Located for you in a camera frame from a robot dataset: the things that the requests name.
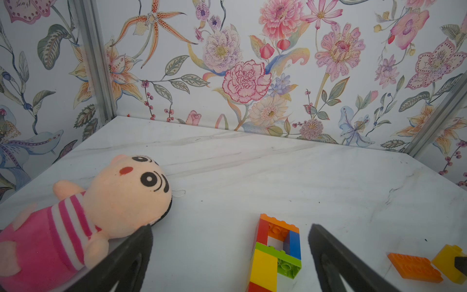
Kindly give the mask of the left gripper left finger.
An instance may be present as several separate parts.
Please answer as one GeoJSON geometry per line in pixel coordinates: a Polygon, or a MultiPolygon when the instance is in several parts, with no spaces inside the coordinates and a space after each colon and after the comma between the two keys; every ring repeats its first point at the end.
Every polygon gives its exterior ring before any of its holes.
{"type": "Polygon", "coordinates": [[[68,292],[139,292],[152,253],[150,225],[139,228],[68,292]]]}

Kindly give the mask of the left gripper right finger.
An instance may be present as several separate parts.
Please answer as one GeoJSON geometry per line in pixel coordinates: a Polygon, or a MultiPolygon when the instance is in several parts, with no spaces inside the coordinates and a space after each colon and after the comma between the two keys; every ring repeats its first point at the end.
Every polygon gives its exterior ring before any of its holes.
{"type": "Polygon", "coordinates": [[[397,292],[322,225],[311,225],[308,244],[323,292],[345,292],[346,282],[354,292],[397,292]]]}

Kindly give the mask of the yellow brick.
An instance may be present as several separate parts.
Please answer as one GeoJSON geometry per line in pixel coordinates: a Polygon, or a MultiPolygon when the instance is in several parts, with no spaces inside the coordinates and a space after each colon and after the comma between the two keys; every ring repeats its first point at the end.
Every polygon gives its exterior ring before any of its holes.
{"type": "Polygon", "coordinates": [[[251,261],[249,282],[254,282],[272,292],[276,292],[277,259],[256,249],[251,261]]]}
{"type": "Polygon", "coordinates": [[[445,245],[431,260],[432,264],[453,283],[462,285],[467,277],[455,267],[456,257],[465,257],[457,245],[445,245]]]}

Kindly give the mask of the blue small brick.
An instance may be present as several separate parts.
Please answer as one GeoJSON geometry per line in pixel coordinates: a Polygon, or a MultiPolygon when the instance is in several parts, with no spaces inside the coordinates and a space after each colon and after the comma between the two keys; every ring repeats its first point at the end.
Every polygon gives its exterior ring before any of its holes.
{"type": "Polygon", "coordinates": [[[300,234],[294,231],[289,231],[283,242],[283,250],[287,255],[301,260],[300,234]]]}

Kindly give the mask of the lime green long brick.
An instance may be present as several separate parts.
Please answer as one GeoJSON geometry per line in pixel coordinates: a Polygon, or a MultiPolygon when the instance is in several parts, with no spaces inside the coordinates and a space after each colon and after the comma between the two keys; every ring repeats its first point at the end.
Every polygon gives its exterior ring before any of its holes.
{"type": "Polygon", "coordinates": [[[277,272],[290,279],[295,279],[302,268],[301,260],[288,255],[285,251],[276,250],[273,246],[266,246],[257,242],[255,248],[277,259],[277,272]]]}

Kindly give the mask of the yellow brick front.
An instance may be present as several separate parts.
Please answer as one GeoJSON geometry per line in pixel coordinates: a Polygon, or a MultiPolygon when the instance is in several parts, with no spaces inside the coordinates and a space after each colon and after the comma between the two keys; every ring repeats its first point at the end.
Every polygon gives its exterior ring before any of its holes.
{"type": "Polygon", "coordinates": [[[254,282],[272,292],[276,292],[277,259],[256,249],[251,261],[249,282],[254,282]]]}

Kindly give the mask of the red long brick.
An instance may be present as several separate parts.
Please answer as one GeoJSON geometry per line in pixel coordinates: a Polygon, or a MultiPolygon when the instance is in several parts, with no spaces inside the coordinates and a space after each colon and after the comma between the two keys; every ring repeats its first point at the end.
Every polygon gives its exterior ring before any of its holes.
{"type": "Polygon", "coordinates": [[[260,219],[256,228],[255,242],[268,245],[269,223],[266,220],[260,219]]]}

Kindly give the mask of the orange tall long brick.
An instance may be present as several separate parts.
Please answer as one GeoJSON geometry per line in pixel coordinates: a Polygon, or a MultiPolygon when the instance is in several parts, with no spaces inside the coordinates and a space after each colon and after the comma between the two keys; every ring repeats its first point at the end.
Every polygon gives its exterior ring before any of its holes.
{"type": "Polygon", "coordinates": [[[295,225],[287,224],[285,221],[277,220],[266,214],[260,215],[260,224],[266,228],[267,236],[284,242],[290,232],[300,234],[300,230],[295,225]]]}

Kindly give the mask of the red square brick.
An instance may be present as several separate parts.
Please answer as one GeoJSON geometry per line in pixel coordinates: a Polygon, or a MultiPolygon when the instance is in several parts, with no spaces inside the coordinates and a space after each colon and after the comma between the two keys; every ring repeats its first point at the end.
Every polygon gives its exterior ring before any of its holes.
{"type": "Polygon", "coordinates": [[[272,291],[269,290],[269,289],[266,289],[266,288],[264,288],[264,287],[262,287],[260,285],[257,285],[254,282],[249,282],[247,292],[272,292],[272,291]]]}

